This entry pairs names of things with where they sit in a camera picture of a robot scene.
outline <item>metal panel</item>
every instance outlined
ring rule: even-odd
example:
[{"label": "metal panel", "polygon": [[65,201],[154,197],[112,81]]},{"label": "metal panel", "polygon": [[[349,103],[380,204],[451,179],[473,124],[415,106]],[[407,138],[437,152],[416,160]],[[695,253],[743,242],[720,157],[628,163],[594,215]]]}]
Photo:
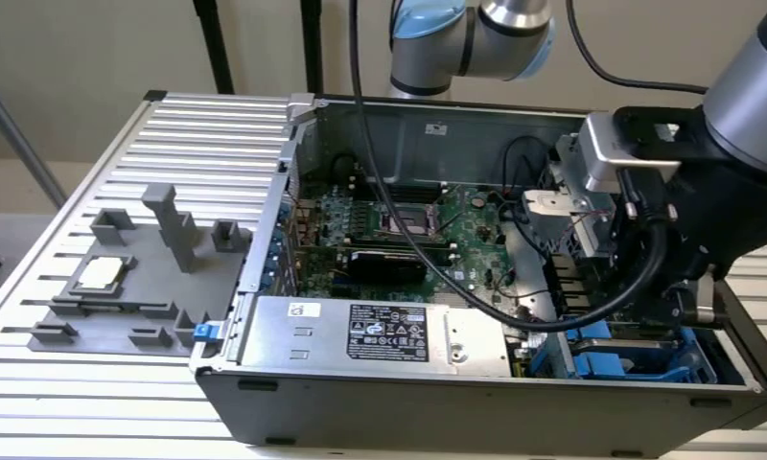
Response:
[{"label": "metal panel", "polygon": [[[186,372],[185,358],[33,353],[18,343],[26,337],[26,328],[45,315],[46,307],[41,303],[64,283],[46,277],[70,274],[74,256],[85,252],[93,241],[85,229],[104,199],[116,200],[130,209],[138,204],[145,184],[162,180],[176,184],[180,210],[184,206],[201,206],[205,210],[214,206],[206,213],[208,218],[197,218],[198,225],[209,225],[220,212],[236,216],[248,228],[256,225],[259,214],[249,213],[249,207],[261,207],[264,190],[261,181],[255,179],[264,177],[264,171],[261,168],[255,172],[236,171],[224,167],[228,163],[216,163],[253,161],[256,153],[242,149],[244,144],[253,141],[229,139],[224,144],[236,150],[137,152],[141,161],[122,162],[136,134],[142,129],[158,129],[196,134],[285,136],[287,133],[280,134],[287,120],[285,106],[283,98],[172,93],[161,103],[142,103],[0,290],[0,457],[335,457],[323,449],[249,448],[220,437],[226,434],[224,425]],[[196,147],[220,147],[220,141],[222,139],[202,137],[172,140],[177,145]],[[255,147],[263,149],[265,144]],[[208,163],[170,161],[178,158],[197,158]],[[134,221],[152,223],[153,219],[142,213]],[[734,291],[767,338],[766,281],[767,247],[738,261],[731,277]],[[101,419],[101,425],[80,429],[86,420],[96,419]],[[345,453],[343,458],[469,457],[391,451]],[[767,423],[752,431],[712,431],[662,459],[767,460]]]}]

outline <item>sticker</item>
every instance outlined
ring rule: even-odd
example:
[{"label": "sticker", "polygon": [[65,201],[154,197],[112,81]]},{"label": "sticker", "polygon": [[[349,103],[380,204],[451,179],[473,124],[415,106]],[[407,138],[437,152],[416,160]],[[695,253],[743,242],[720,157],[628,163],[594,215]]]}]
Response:
[{"label": "sticker", "polygon": [[425,130],[423,131],[425,134],[431,134],[433,136],[445,136],[445,132],[448,131],[447,125],[427,123]]},{"label": "sticker", "polygon": [[321,316],[321,304],[315,302],[292,302],[287,310],[287,316]]},{"label": "sticker", "polygon": [[427,362],[425,328],[421,307],[352,304],[347,355],[352,359]]}]

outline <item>blue latch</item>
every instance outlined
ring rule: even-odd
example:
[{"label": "blue latch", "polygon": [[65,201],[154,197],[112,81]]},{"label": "blue latch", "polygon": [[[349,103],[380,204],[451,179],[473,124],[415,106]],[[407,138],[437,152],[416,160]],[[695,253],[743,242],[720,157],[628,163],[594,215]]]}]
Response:
[{"label": "blue latch", "polygon": [[197,324],[193,329],[193,340],[196,342],[214,342],[218,340],[218,326]]}]

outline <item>wall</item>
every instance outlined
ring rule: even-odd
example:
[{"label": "wall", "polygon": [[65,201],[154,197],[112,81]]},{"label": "wall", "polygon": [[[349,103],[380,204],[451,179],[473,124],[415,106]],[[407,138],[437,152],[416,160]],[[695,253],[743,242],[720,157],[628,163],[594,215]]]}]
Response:
[{"label": "wall", "polygon": [[[236,90],[305,89],[297,0],[220,0]],[[576,52],[564,2],[559,36],[526,82],[457,79],[459,101],[607,109],[698,103],[619,88]],[[630,78],[710,84],[767,11],[767,0],[582,0],[578,19],[606,69]],[[360,2],[364,92],[384,95],[388,1]],[[349,93],[347,1],[323,0],[324,89]],[[212,92],[190,0],[0,0],[0,96],[45,159],[93,161],[149,88]],[[0,157],[13,153],[0,138]]]}]

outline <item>silver robot arm segment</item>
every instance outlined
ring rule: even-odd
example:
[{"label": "silver robot arm segment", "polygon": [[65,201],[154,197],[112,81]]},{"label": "silver robot arm segment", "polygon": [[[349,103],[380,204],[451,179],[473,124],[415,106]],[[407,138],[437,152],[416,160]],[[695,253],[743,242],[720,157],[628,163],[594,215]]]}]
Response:
[{"label": "silver robot arm segment", "polygon": [[389,96],[447,99],[452,77],[511,81],[547,59],[547,0],[403,0],[395,12]]}]

